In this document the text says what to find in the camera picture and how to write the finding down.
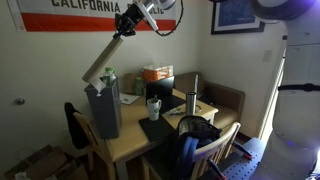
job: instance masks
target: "plastic bottle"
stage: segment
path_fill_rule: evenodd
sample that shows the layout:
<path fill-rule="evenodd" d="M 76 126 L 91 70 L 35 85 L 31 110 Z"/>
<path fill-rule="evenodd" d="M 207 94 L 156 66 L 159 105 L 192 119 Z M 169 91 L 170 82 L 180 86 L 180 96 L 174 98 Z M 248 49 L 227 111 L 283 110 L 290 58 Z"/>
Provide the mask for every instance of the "plastic bottle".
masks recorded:
<path fill-rule="evenodd" d="M 136 95 L 139 95 L 139 96 L 143 95 L 143 82 L 141 77 L 136 77 L 135 79 L 135 91 L 136 91 Z"/>
<path fill-rule="evenodd" d="M 103 74 L 102 81 L 106 84 L 106 86 L 111 86 L 112 82 L 117 78 L 114 74 L 114 69 L 107 67 L 105 68 L 105 73 Z"/>

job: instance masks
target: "banner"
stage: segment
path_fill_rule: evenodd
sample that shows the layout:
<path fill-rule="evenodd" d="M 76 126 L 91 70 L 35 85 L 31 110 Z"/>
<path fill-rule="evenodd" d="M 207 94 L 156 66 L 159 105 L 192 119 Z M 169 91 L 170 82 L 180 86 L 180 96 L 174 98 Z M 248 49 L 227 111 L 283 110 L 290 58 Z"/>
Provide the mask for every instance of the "banner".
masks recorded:
<path fill-rule="evenodd" d="M 132 0 L 8 0 L 18 31 L 115 31 L 115 14 L 123 14 Z M 176 25 L 175 6 L 150 11 L 159 30 Z M 140 22 L 136 30 L 152 30 Z"/>

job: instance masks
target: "cardboard box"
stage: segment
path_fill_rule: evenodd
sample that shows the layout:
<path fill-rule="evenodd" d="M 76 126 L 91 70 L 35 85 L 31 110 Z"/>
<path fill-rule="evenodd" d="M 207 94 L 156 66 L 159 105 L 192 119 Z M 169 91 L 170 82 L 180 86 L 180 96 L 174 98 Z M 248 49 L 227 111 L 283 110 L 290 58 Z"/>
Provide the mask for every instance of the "cardboard box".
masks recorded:
<path fill-rule="evenodd" d="M 156 81 L 173 76 L 172 65 L 148 65 L 143 67 L 143 80 Z"/>
<path fill-rule="evenodd" d="M 45 180 L 50 176 L 55 176 L 57 172 L 61 172 L 61 169 L 70 163 L 74 165 L 70 166 L 73 168 L 69 168 L 69 173 L 65 176 L 65 179 L 88 180 L 87 173 L 80 160 L 64 153 L 60 147 L 51 147 L 50 145 L 21 161 L 4 173 L 4 176 L 7 180 L 13 180 L 15 174 L 26 172 L 26 176 L 31 180 Z"/>
<path fill-rule="evenodd" d="M 89 180 L 82 162 L 68 154 L 66 156 L 68 162 L 45 180 Z"/>

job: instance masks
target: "cable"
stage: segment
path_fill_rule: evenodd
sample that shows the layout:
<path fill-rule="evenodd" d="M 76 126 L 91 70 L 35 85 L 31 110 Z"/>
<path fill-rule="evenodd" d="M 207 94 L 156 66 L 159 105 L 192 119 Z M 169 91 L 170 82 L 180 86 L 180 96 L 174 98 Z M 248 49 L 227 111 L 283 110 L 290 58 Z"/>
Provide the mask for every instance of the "cable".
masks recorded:
<path fill-rule="evenodd" d="M 165 36 L 169 36 L 170 34 L 172 34 L 176 29 L 177 27 L 179 26 L 179 24 L 181 23 L 181 19 L 182 19 L 182 16 L 183 16 L 183 11 L 184 11 L 184 7 L 183 7 L 183 0 L 181 0 L 181 14 L 180 14 L 180 18 L 178 20 L 178 23 L 176 24 L 176 26 L 168 33 L 160 33 L 158 30 L 155 31 L 159 36 L 162 36 L 162 37 L 165 37 Z"/>

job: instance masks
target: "red stripe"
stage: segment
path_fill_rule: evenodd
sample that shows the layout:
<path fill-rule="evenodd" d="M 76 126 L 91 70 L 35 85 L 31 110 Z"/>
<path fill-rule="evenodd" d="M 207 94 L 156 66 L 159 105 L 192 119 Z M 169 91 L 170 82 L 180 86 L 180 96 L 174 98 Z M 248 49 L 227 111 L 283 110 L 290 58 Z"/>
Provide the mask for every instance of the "red stripe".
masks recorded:
<path fill-rule="evenodd" d="M 114 31 L 113 18 L 22 13 L 27 31 Z M 175 20 L 156 20 L 159 30 L 171 30 Z M 136 30 L 151 30 L 144 22 Z"/>

